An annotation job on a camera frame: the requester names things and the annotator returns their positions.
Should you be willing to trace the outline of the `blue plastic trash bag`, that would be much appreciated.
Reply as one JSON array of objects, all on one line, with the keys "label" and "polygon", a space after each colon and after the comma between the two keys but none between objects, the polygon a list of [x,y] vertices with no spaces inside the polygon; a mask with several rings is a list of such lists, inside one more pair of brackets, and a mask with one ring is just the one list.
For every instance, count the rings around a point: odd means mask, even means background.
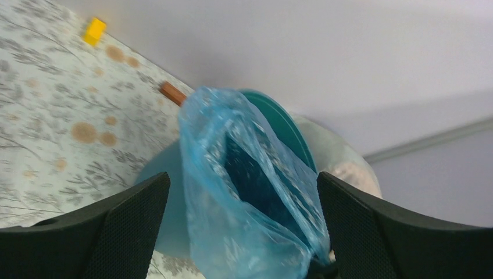
[{"label": "blue plastic trash bag", "polygon": [[190,254],[204,277],[332,271],[317,175],[244,94],[198,88],[178,122]]}]

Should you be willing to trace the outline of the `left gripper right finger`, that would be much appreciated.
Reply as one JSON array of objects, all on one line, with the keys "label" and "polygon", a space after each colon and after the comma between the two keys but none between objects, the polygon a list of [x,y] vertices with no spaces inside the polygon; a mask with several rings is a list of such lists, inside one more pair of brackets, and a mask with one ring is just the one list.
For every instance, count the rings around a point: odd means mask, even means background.
[{"label": "left gripper right finger", "polygon": [[407,210],[321,172],[338,278],[491,278],[492,229]]}]

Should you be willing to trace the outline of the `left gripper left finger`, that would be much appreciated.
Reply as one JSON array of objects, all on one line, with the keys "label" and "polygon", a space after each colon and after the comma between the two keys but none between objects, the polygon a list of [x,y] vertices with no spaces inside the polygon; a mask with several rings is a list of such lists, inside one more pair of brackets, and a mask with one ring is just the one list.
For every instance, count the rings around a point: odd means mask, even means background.
[{"label": "left gripper left finger", "polygon": [[145,278],[170,189],[167,173],[30,227],[1,230],[2,278]]}]

